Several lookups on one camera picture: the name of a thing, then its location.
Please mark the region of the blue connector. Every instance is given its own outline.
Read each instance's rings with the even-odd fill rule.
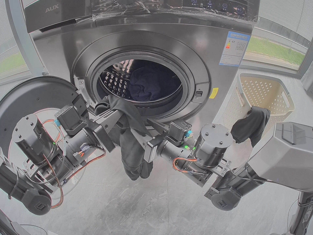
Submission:
[[[194,134],[193,134],[192,131],[187,131],[187,132],[185,133],[185,137],[186,137],[186,138],[191,138],[193,135],[194,135]]]
[[[60,121],[59,121],[59,120],[57,120],[57,119],[54,121],[54,123],[57,125],[57,127],[60,127],[60,126],[61,126]]]

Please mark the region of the aux logo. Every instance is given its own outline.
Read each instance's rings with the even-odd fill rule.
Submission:
[[[52,10],[54,10],[54,9],[58,9],[58,8],[59,8],[58,5],[59,5],[59,4],[54,5],[54,6],[50,7],[50,8],[47,8],[47,9],[46,9],[46,13],[47,13],[48,11],[52,11]]]

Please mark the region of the qr code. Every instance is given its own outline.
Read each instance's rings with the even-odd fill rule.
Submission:
[[[244,51],[246,49],[246,44],[245,42],[237,42],[236,50],[241,50]]]

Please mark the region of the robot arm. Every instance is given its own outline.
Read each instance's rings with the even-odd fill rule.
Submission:
[[[37,215],[50,210],[49,193],[57,189],[53,188],[58,186],[57,178],[65,183],[79,168],[86,166],[86,158],[95,149],[104,152],[114,149],[108,132],[121,113],[108,110],[89,120],[81,118],[74,106],[67,105],[55,117],[55,123],[62,126],[67,134],[63,150],[50,138],[37,116],[30,114],[18,122],[12,136],[28,157],[24,168],[16,168],[4,156],[0,157],[0,188]],[[301,173],[310,174],[312,171],[311,127],[277,123],[272,133],[255,146],[251,159],[232,171],[231,161],[224,158],[224,154],[233,139],[223,125],[204,125],[195,140],[191,124],[182,119],[175,120],[169,126],[153,120],[148,120],[148,124],[159,134],[155,137],[142,136],[131,130],[145,150],[144,159],[151,162],[156,156],[161,156],[175,170],[184,173],[201,187],[213,173],[217,174],[217,180],[205,196],[221,210],[233,209],[242,196],[269,180],[306,191],[300,195],[297,215],[289,231],[290,234],[303,235],[301,231],[305,231],[313,214],[313,189],[308,187],[312,185],[310,180],[313,177],[299,180]]]
[[[115,148],[107,133],[120,117],[118,111],[106,111],[94,116],[94,120],[82,119],[74,106],[65,106],[56,114],[56,122],[67,133],[63,150],[35,114],[22,118],[12,139],[28,158],[23,162],[24,168],[18,168],[0,150],[0,188],[31,213],[46,214],[51,209],[49,194],[58,189],[57,178],[65,183],[79,167],[86,166],[86,159],[95,149],[111,152]]]

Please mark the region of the yellow warning sticker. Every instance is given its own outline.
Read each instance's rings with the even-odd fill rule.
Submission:
[[[215,98],[215,96],[217,95],[217,92],[218,92],[218,88],[213,88],[213,91],[212,91],[211,96],[209,98],[210,99]]]

